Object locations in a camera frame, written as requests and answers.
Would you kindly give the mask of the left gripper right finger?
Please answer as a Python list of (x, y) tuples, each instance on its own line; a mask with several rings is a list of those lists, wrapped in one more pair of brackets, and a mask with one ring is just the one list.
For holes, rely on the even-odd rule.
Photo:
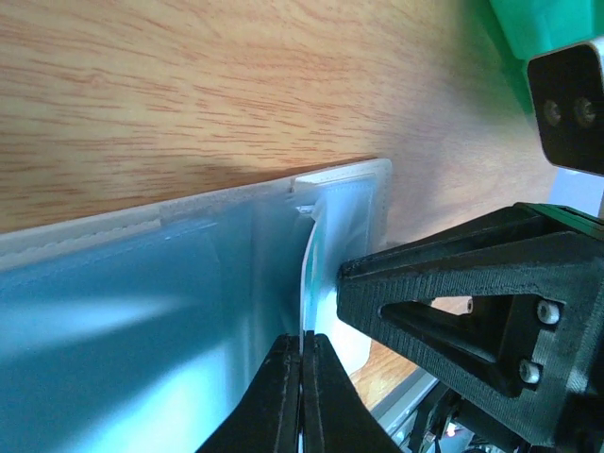
[(362, 403), (324, 334), (305, 334), (302, 356), (305, 452), (398, 452)]

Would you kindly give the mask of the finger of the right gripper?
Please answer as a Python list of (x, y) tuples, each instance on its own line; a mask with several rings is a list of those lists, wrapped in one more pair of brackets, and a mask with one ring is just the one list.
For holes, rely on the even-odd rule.
[(424, 239), (351, 262), (416, 264), (564, 231), (582, 233), (601, 241), (603, 220), (561, 205), (516, 203)]

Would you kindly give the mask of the teal card dark stripe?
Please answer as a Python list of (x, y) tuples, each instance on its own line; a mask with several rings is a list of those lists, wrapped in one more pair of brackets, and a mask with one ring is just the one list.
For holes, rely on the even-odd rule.
[(300, 277), (300, 324), (304, 334), (314, 330), (325, 267), (325, 226), (316, 220), (310, 232)]

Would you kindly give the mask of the translucent grey card holder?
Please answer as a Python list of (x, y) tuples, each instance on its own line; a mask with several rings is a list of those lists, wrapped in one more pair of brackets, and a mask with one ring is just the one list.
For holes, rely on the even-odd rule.
[(336, 275), (383, 244), (391, 177), (371, 159), (3, 234), (2, 450), (196, 450), (300, 333), (316, 220), (314, 331), (359, 370), (371, 342), (337, 318)]

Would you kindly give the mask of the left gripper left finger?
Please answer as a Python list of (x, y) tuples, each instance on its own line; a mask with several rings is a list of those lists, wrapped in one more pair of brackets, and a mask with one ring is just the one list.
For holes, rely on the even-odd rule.
[(301, 356), (297, 336), (280, 335), (242, 400), (200, 452), (296, 452)]

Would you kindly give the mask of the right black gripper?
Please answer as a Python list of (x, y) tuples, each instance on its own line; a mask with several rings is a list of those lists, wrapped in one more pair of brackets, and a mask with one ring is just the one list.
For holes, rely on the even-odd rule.
[(344, 264), (337, 313), (539, 446), (603, 438), (603, 244), (574, 231), (416, 264)]

